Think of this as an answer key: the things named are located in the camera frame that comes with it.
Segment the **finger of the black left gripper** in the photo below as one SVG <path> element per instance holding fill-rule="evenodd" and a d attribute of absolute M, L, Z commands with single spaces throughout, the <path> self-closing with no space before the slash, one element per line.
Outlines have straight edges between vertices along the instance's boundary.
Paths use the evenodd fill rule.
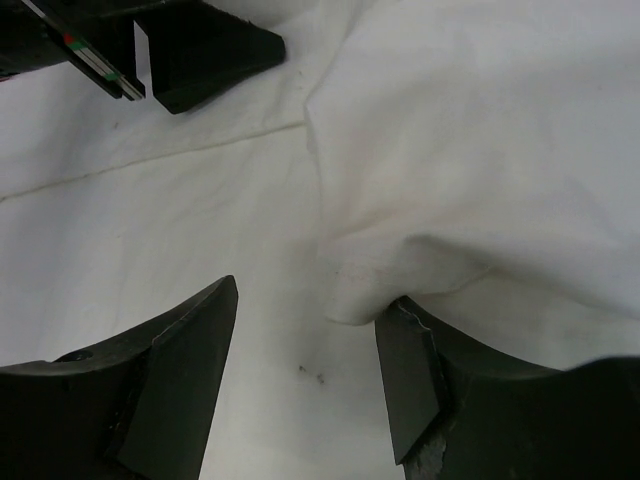
<path fill-rule="evenodd" d="M 175 1 L 135 16 L 148 39 L 152 90 L 172 114 L 219 97 L 282 64 L 283 38 L 204 1 Z"/>

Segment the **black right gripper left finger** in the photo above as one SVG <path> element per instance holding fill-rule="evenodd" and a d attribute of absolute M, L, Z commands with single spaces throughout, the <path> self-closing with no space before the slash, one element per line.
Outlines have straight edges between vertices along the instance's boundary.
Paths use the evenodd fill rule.
<path fill-rule="evenodd" d="M 5 479 L 195 479 L 238 303 L 226 276 L 138 326 L 1 370 Z"/>

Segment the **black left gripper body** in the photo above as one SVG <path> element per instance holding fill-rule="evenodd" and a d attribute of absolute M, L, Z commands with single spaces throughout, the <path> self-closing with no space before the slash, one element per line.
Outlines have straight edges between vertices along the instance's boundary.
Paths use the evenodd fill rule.
<path fill-rule="evenodd" d="M 1 79 L 67 62 L 116 99 L 144 99 L 134 19 L 112 9 L 111 1 L 3 1 Z"/>

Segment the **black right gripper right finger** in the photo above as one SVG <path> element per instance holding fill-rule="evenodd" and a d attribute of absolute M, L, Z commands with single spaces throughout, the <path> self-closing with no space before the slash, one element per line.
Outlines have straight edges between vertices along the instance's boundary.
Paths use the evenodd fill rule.
<path fill-rule="evenodd" d="M 394 301 L 376 320 L 394 460 L 409 479 L 635 479 L 639 361 L 555 370 Z"/>

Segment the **white t shirt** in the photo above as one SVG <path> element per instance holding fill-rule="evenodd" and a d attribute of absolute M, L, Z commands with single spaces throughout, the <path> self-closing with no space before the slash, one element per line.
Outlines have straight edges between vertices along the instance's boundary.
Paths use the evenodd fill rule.
<path fill-rule="evenodd" d="M 639 351 L 635 1 L 223 1 L 285 64 L 189 114 L 1 85 L 1 361 L 225 275 L 205 479 L 398 479 L 371 320 L 413 297 L 553 368 Z"/>

